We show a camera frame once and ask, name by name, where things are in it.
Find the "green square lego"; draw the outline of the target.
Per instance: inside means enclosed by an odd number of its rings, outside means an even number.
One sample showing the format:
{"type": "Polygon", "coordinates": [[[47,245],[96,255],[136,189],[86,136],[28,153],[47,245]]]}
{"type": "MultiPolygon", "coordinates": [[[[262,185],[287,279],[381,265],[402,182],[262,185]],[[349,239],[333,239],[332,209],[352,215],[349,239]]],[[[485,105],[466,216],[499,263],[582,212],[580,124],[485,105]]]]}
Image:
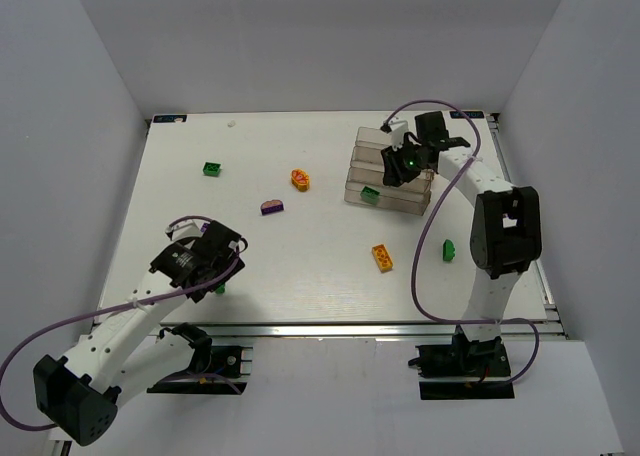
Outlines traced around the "green square lego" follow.
{"type": "Polygon", "coordinates": [[[360,192],[360,198],[367,204],[377,205],[380,199],[380,192],[369,186],[364,186],[360,192]]]}

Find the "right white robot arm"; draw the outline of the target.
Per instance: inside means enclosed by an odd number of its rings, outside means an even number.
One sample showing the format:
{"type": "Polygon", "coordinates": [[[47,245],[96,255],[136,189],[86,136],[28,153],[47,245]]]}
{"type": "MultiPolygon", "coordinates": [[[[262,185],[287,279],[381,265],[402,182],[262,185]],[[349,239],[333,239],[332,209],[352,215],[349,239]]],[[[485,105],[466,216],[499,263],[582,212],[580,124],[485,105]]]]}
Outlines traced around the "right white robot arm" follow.
{"type": "Polygon", "coordinates": [[[391,137],[381,152],[383,183],[400,187],[429,170],[447,181],[447,192],[458,190],[473,207],[469,247],[476,273],[450,353],[458,364],[471,365],[498,353],[512,291],[541,255],[539,195],[498,176],[480,159],[479,144],[451,136],[443,113],[420,114],[415,126],[409,131],[405,122],[383,122],[391,137]]]}

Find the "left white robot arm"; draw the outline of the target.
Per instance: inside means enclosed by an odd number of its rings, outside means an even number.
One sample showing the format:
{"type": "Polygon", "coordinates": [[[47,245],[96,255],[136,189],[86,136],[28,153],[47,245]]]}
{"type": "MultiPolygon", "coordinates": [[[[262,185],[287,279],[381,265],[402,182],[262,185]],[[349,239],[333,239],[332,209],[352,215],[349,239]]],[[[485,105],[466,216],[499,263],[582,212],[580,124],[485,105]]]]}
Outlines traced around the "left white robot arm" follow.
{"type": "Polygon", "coordinates": [[[211,337],[190,323],[141,345],[171,312],[200,302],[241,271],[246,247],[245,238],[217,221],[189,224],[150,262],[124,308],[59,358],[44,356],[35,365],[38,409],[86,447],[127,402],[163,379],[199,379],[219,370],[211,337]]]}

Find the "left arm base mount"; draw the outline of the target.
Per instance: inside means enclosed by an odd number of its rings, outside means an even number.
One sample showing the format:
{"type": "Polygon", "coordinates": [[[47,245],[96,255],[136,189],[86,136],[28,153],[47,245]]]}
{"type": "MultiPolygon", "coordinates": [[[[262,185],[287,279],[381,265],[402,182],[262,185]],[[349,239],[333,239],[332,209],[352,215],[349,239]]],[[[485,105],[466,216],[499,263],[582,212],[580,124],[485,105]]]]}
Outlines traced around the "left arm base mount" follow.
{"type": "Polygon", "coordinates": [[[148,394],[230,395],[244,393],[252,371],[253,348],[214,345],[208,365],[174,373],[147,389],[148,394]]]}

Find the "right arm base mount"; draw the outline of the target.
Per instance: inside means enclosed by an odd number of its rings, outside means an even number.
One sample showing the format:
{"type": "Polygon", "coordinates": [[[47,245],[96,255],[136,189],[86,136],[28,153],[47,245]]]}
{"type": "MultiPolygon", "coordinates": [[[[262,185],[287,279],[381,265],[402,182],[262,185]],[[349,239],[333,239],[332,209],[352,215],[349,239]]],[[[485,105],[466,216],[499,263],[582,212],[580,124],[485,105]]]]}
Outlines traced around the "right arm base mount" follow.
{"type": "Polygon", "coordinates": [[[515,393],[506,348],[500,336],[469,341],[456,333],[448,344],[416,347],[407,363],[419,375],[422,401],[508,400],[515,393]]]}

